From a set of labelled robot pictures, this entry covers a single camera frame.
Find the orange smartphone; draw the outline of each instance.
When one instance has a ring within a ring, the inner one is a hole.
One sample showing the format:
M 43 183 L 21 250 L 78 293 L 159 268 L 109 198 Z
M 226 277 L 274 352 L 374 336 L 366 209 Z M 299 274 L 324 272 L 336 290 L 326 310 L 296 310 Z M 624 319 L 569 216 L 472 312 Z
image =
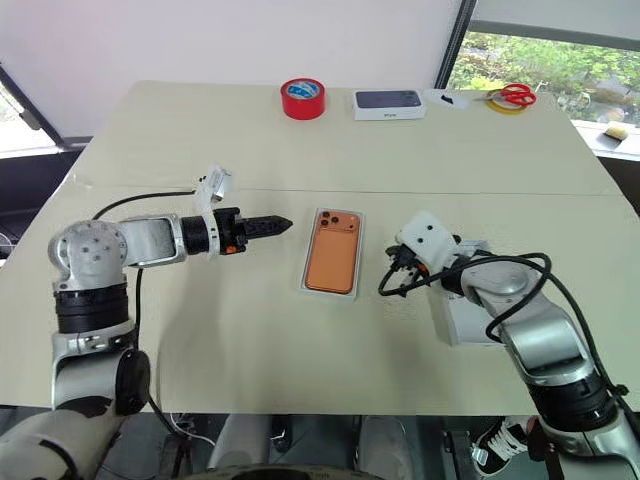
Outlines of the orange smartphone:
M 360 217 L 324 210 L 318 214 L 304 284 L 311 290 L 347 294 L 353 289 Z

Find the black sneaker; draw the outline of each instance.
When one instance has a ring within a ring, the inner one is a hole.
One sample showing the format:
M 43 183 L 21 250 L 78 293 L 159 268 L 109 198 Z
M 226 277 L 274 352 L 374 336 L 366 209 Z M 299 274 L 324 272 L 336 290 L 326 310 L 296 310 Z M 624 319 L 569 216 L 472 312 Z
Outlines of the black sneaker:
M 503 417 L 474 443 L 471 456 L 483 477 L 492 477 L 505 469 L 511 458 L 527 451 L 527 435 L 511 417 Z

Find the yellow tape roll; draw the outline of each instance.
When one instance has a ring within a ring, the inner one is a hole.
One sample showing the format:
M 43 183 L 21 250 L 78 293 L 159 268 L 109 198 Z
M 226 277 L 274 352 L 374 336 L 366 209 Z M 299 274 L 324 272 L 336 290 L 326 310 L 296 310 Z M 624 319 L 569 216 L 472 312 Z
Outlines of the yellow tape roll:
M 490 92 L 487 92 L 487 100 L 485 101 L 485 103 L 487 104 L 487 107 L 489 107 L 491 110 L 494 110 L 498 113 L 506 113 L 507 115 L 517 115 L 518 113 L 522 113 L 524 112 L 527 107 L 523 106 L 523 105 L 512 105 L 508 102 L 500 102 L 500 101 L 496 101 L 494 99 L 492 99 L 491 97 L 500 92 L 501 89 L 496 89 L 496 90 L 491 90 Z

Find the scissors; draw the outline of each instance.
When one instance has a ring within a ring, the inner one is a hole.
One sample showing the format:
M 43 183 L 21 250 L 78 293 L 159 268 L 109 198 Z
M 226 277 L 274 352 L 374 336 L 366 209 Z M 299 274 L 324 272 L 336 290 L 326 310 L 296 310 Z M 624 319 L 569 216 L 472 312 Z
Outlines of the scissors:
M 519 107 L 528 107 L 536 103 L 536 94 L 523 83 L 510 83 L 502 90 L 485 97 L 484 100 L 503 100 Z

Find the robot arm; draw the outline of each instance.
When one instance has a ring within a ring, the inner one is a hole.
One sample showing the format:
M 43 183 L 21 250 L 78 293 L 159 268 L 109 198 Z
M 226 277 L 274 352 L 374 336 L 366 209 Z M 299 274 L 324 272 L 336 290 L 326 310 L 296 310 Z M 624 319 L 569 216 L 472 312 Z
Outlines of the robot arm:
M 380 285 L 382 295 L 431 285 L 483 306 L 499 319 L 496 338 L 527 385 L 548 438 L 565 454 L 622 458 L 640 478 L 640 446 L 629 419 L 570 317 L 540 292 L 538 271 L 544 268 L 525 266 L 531 262 L 522 257 L 487 252 L 466 257 L 454 236 L 428 212 L 417 214 L 396 240 L 399 247 L 388 250 L 394 258 L 390 273 L 417 269 L 424 278 L 413 286 L 384 290 L 388 273 Z
M 203 180 L 194 196 L 200 215 L 83 221 L 52 238 L 49 257 L 61 272 L 53 284 L 53 411 L 0 437 L 0 478 L 94 478 L 124 420 L 149 400 L 150 364 L 129 318 L 125 267 L 244 252 L 249 240 L 292 225 L 277 216 L 243 219 L 237 208 L 212 210 L 229 175 L 212 168 Z

